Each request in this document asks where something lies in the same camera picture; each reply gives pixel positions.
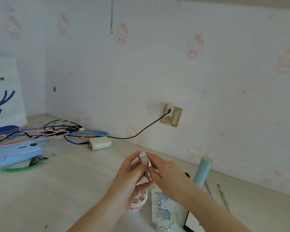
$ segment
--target light blue cylinder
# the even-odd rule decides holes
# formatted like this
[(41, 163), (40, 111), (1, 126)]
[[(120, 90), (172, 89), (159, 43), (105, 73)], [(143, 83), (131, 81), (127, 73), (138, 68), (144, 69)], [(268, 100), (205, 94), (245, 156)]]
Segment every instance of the light blue cylinder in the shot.
[(202, 157), (198, 170), (193, 178), (193, 183), (196, 184), (198, 187), (203, 186), (209, 169), (211, 168), (212, 162), (213, 160), (211, 158), (207, 156)]

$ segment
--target yellow pen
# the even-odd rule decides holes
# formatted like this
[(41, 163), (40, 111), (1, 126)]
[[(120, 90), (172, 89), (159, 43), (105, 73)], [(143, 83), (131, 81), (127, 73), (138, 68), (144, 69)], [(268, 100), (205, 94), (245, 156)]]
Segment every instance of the yellow pen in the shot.
[(217, 183), (217, 187), (218, 187), (218, 190), (219, 190), (219, 192), (220, 192), (220, 195), (221, 195), (221, 197), (222, 197), (222, 200), (223, 200), (223, 202), (224, 202), (224, 204), (225, 204), (225, 207), (227, 208), (227, 211), (228, 211), (230, 214), (232, 214), (231, 211), (230, 211), (230, 208), (229, 208), (228, 201), (225, 199), (224, 193), (223, 193), (222, 190), (220, 189), (220, 185), (219, 185), (219, 183), (218, 183), (218, 182), (216, 182), (216, 183)]

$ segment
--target desk surface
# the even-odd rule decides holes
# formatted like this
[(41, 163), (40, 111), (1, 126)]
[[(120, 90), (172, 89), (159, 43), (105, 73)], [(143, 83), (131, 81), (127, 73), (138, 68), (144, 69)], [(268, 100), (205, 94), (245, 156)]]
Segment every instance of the desk surface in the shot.
[[(29, 122), (52, 120), (41, 116)], [(61, 138), (50, 140), (46, 145), (65, 142)], [(66, 144), (45, 151), (43, 155), (49, 159), (36, 168), (0, 172), (0, 232), (66, 231), (101, 199), (122, 161), (137, 150), (150, 151), (114, 139), (110, 148), (98, 151), (91, 151), (86, 145)], [(190, 176), (197, 170), (196, 165), (150, 152), (175, 162)], [(220, 183), (232, 214), (252, 231), (290, 231), (289, 196), (210, 171), (208, 183), (221, 205), (224, 204), (216, 182)], [(155, 231), (150, 225), (150, 208), (148, 200), (140, 211), (128, 212), (121, 218), (113, 231)], [(175, 202), (172, 208), (178, 225), (176, 231), (183, 231), (187, 210)]]

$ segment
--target pink and white round container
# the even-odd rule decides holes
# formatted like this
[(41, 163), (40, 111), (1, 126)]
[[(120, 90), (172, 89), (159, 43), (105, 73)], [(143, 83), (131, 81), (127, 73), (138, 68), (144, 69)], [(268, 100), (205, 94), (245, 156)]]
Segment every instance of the pink and white round container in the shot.
[(135, 212), (140, 210), (147, 200), (147, 190), (139, 193), (132, 201), (129, 211)]

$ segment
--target gold cap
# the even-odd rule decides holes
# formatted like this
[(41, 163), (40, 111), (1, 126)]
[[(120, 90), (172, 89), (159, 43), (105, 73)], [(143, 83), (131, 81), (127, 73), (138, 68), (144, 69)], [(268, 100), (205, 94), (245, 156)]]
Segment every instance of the gold cap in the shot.
[(204, 159), (206, 162), (210, 162), (210, 163), (213, 162), (213, 160), (207, 156), (203, 156), (202, 159)]

